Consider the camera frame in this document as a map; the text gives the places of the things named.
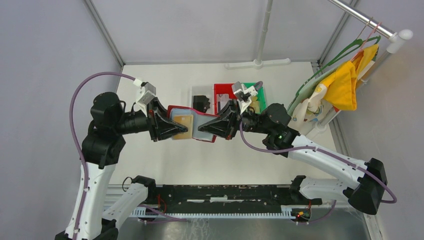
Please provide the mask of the gold credit card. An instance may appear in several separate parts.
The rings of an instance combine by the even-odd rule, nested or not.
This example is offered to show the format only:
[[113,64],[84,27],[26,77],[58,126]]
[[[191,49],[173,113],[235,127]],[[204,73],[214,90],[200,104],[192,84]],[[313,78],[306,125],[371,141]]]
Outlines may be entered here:
[[173,136],[173,140],[186,140],[192,138],[194,124],[194,116],[192,114],[177,114],[172,117],[172,120],[187,128],[186,132]]

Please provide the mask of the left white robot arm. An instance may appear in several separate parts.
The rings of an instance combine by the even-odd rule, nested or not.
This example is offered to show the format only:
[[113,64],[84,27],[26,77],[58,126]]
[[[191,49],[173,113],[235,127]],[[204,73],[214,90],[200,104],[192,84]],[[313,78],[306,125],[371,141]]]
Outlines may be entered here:
[[113,92],[99,94],[91,107],[92,121],[81,147],[81,181],[74,211],[57,240],[115,240],[125,220],[142,202],[157,198],[156,182],[144,176],[132,179],[129,189],[108,209],[105,200],[110,179],[125,146],[124,135],[148,132],[153,141],[186,133],[188,128],[167,117],[157,97],[148,112],[125,112],[126,103]]

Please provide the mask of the red leather card holder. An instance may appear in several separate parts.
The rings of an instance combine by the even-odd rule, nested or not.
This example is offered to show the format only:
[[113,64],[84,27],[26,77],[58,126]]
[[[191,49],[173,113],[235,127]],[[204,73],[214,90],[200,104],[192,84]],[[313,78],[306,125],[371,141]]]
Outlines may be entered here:
[[208,113],[203,113],[195,110],[194,108],[187,106],[177,106],[169,105],[167,109],[167,116],[172,120],[172,117],[175,115],[193,115],[193,129],[192,129],[192,138],[197,141],[214,143],[216,136],[207,132],[198,131],[198,127],[202,124],[205,124],[211,120],[216,119],[218,116]]

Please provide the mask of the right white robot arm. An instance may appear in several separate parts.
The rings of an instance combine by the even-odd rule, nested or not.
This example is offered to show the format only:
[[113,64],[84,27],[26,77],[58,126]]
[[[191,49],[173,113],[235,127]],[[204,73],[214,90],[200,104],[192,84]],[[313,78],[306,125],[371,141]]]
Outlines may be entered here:
[[397,199],[384,200],[390,193],[385,166],[382,161],[351,158],[325,148],[297,130],[289,127],[290,115],[281,103],[269,105],[263,112],[246,110],[241,113],[236,101],[230,101],[217,117],[200,125],[200,132],[231,140],[237,132],[265,134],[265,148],[250,143],[258,152],[280,155],[311,165],[329,175],[331,179],[297,176],[291,183],[289,199],[295,204],[314,199],[347,202],[356,210],[376,215],[380,204],[396,203]]

